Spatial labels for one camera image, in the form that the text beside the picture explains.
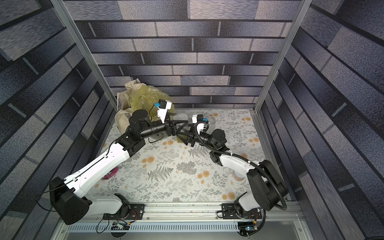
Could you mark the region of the clear ribbed glass jar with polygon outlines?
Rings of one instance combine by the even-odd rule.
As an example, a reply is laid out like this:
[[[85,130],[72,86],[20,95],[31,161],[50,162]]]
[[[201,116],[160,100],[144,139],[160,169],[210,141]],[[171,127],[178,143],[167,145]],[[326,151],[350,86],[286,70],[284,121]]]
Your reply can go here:
[[[207,124],[209,126],[209,129],[215,129],[216,119],[213,116],[208,116],[207,117]]]

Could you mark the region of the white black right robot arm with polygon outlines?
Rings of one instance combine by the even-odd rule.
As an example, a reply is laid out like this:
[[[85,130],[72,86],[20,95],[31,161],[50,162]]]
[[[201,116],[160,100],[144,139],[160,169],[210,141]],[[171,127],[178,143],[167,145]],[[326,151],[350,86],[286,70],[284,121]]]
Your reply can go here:
[[[198,143],[210,150],[211,160],[222,167],[230,168],[246,177],[251,188],[235,200],[238,215],[252,212],[254,209],[270,211],[276,207],[285,211],[287,203],[284,197],[289,190],[273,164],[264,160],[259,163],[230,152],[227,148],[226,135],[223,130],[216,129],[211,134],[191,130],[177,134],[183,143],[192,147]]]

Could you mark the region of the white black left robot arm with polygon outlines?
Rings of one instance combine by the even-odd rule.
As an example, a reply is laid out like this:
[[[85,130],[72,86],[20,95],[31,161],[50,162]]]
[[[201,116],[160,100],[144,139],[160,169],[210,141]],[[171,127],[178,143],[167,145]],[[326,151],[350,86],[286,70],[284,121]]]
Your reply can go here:
[[[93,197],[88,194],[89,190],[108,172],[139,152],[146,138],[159,133],[175,136],[189,126],[187,120],[174,121],[169,114],[164,120],[151,122],[146,110],[135,111],[129,122],[126,132],[114,140],[106,152],[66,178],[51,180],[51,205],[66,225],[91,215],[107,215],[116,220],[128,217],[130,203],[123,195]]]

